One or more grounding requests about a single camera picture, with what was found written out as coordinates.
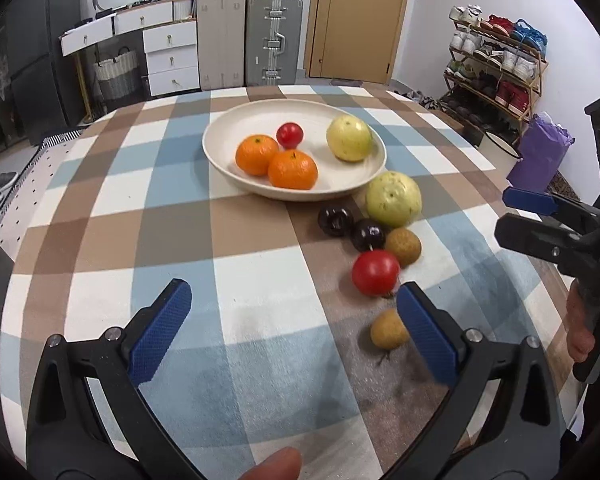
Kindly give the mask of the right hand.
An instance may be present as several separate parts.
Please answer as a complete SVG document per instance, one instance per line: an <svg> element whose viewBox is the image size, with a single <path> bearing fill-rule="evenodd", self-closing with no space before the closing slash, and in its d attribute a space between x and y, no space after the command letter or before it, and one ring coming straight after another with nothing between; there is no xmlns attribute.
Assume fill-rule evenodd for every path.
<svg viewBox="0 0 600 480"><path fill-rule="evenodd" d="M591 331L585 326L585 308L580 292L578 281L574 280L567 296L567 315L565 324L567 327L568 353L576 363L586 360L594 349L595 338Z"/></svg>

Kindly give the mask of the left hand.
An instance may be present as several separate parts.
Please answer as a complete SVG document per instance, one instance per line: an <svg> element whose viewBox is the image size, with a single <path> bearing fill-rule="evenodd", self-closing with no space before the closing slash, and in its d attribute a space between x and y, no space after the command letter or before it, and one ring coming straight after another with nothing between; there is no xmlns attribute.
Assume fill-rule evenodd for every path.
<svg viewBox="0 0 600 480"><path fill-rule="evenodd" d="M300 452L296 448L287 446L246 471L240 480L297 480L301 468Z"/></svg>

